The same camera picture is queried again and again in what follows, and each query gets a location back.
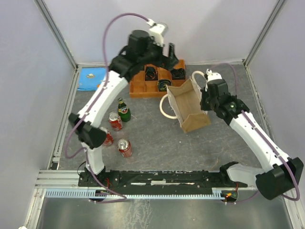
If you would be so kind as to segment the canvas tote bag cat print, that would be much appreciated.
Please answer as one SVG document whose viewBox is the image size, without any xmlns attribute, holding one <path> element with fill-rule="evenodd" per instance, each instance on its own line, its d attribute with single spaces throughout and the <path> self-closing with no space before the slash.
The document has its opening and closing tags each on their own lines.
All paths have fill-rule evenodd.
<svg viewBox="0 0 305 229">
<path fill-rule="evenodd" d="M 201 87 L 195 80 L 195 75 L 204 77 L 201 71 L 194 71 L 190 78 L 181 86 L 166 86 L 167 93 L 161 98 L 159 109 L 163 116 L 169 119 L 177 119 L 181 129 L 188 133 L 211 124 L 206 111 L 201 109 L 202 98 Z M 168 99 L 174 111 L 174 116 L 167 114 L 163 110 L 163 102 Z"/>
</svg>

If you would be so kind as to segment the green glass bottle red label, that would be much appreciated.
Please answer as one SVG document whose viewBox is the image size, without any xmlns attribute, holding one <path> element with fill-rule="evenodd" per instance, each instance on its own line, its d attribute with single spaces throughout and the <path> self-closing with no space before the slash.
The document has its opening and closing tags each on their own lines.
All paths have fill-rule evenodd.
<svg viewBox="0 0 305 229">
<path fill-rule="evenodd" d="M 122 98 L 118 99 L 118 115 L 123 122 L 128 122 L 131 119 L 131 111 Z"/>
</svg>

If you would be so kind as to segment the red cola can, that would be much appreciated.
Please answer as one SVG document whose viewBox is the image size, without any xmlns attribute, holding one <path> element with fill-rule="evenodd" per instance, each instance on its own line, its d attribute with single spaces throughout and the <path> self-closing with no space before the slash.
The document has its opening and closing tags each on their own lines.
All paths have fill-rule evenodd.
<svg viewBox="0 0 305 229">
<path fill-rule="evenodd" d="M 129 140 L 120 139 L 117 143 L 117 148 L 124 157 L 132 156 L 132 146 Z"/>
<path fill-rule="evenodd" d="M 121 117 L 116 112 L 110 112 L 108 121 L 114 131 L 120 131 L 123 128 Z"/>
<path fill-rule="evenodd" d="M 109 129 L 106 128 L 106 127 L 100 127 L 100 129 L 106 133 L 106 138 L 105 138 L 105 140 L 103 142 L 103 145 L 104 146 L 112 145 L 113 142 L 114 142 L 114 139 L 113 139 L 113 136 L 111 135 Z"/>
</svg>

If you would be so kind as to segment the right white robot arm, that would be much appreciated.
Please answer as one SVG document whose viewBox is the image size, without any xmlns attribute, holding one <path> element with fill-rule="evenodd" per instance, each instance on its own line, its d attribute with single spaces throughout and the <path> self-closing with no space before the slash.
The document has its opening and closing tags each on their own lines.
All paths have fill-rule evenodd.
<svg viewBox="0 0 305 229">
<path fill-rule="evenodd" d="M 298 183 L 304 168 L 302 160 L 291 158 L 282 151 L 257 124 L 249 108 L 237 96 L 231 95 L 224 79 L 211 80 L 201 90 L 201 109 L 214 111 L 249 146 L 262 166 L 261 172 L 243 169 L 238 164 L 219 174 L 219 182 L 229 187 L 235 181 L 253 181 L 258 191 L 268 200 L 282 195 L 298 201 Z"/>
</svg>

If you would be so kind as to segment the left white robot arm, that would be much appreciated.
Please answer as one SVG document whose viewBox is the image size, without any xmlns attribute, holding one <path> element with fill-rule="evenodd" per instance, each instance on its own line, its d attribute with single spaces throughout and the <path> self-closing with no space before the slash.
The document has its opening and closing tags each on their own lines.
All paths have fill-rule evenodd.
<svg viewBox="0 0 305 229">
<path fill-rule="evenodd" d="M 173 43 L 169 44 L 168 55 L 163 55 L 165 33 L 159 27 L 132 31 L 128 44 L 113 58 L 102 85 L 78 113 L 69 115 L 69 122 L 85 151 L 86 167 L 91 171 L 89 181 L 95 186 L 105 182 L 102 144 L 106 133 L 99 126 L 113 100 L 145 65 L 172 70 L 179 62 Z"/>
</svg>

